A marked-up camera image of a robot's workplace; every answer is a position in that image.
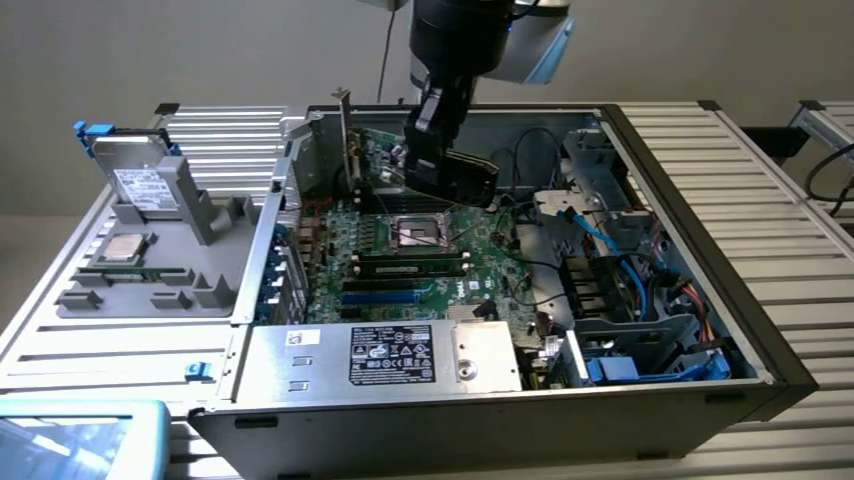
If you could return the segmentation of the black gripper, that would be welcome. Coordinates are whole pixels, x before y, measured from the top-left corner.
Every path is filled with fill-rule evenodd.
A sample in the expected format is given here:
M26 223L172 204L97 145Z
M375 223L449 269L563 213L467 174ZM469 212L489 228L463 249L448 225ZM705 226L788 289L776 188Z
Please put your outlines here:
M405 185L432 196L469 196L471 162L452 150L471 105L472 76L427 77L421 100L404 124Z

